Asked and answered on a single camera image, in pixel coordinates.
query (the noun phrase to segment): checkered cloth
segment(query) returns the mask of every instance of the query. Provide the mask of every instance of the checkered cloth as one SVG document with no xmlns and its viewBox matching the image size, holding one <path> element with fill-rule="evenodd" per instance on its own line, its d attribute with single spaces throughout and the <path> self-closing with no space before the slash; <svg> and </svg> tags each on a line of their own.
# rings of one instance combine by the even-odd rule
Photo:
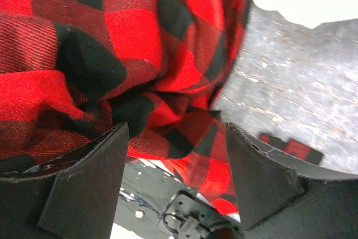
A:
<svg viewBox="0 0 358 239">
<path fill-rule="evenodd" d="M 127 121 L 129 157 L 166 160 L 236 212 L 219 113 L 249 0 L 0 0 L 0 172 Z"/>
</svg>

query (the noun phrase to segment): screw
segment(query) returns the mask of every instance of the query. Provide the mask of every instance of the screw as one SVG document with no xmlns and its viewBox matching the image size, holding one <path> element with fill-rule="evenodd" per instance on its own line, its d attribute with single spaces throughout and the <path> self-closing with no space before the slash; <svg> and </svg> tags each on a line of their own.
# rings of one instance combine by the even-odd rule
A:
<svg viewBox="0 0 358 239">
<path fill-rule="evenodd" d="M 135 211 L 135 217 L 139 218 L 139 219 L 142 219 L 144 217 L 144 212 L 141 211 L 141 210 Z"/>
</svg>

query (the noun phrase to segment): granite surface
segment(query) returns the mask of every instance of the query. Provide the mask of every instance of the granite surface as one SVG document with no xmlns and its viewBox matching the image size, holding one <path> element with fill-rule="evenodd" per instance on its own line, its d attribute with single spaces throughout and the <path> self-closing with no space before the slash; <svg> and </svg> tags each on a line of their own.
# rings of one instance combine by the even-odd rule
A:
<svg viewBox="0 0 358 239">
<path fill-rule="evenodd" d="M 243 48 L 215 106 L 251 134 L 294 138 L 322 166 L 358 174 L 358 20 L 316 29 L 253 6 Z"/>
</svg>

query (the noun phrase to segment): speckled countertop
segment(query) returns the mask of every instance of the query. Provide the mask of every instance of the speckled countertop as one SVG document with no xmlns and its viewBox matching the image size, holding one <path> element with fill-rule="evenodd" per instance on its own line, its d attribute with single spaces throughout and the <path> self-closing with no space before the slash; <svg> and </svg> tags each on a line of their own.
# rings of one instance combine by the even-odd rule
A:
<svg viewBox="0 0 358 239">
<path fill-rule="evenodd" d="M 311 30 L 252 7 L 216 107 L 251 134 L 297 139 L 324 153 L 322 166 L 358 174 L 358 20 Z"/>
</svg>

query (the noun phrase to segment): buffalo plaid blanket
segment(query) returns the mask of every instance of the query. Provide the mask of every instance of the buffalo plaid blanket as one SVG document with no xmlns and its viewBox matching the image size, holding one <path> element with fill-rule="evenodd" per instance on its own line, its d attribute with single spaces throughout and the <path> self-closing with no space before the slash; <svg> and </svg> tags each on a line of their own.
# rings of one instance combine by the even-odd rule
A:
<svg viewBox="0 0 358 239">
<path fill-rule="evenodd" d="M 237 211 L 224 125 L 210 107 L 249 0 L 0 0 L 0 172 L 129 125 L 129 157 L 162 160 Z"/>
</svg>

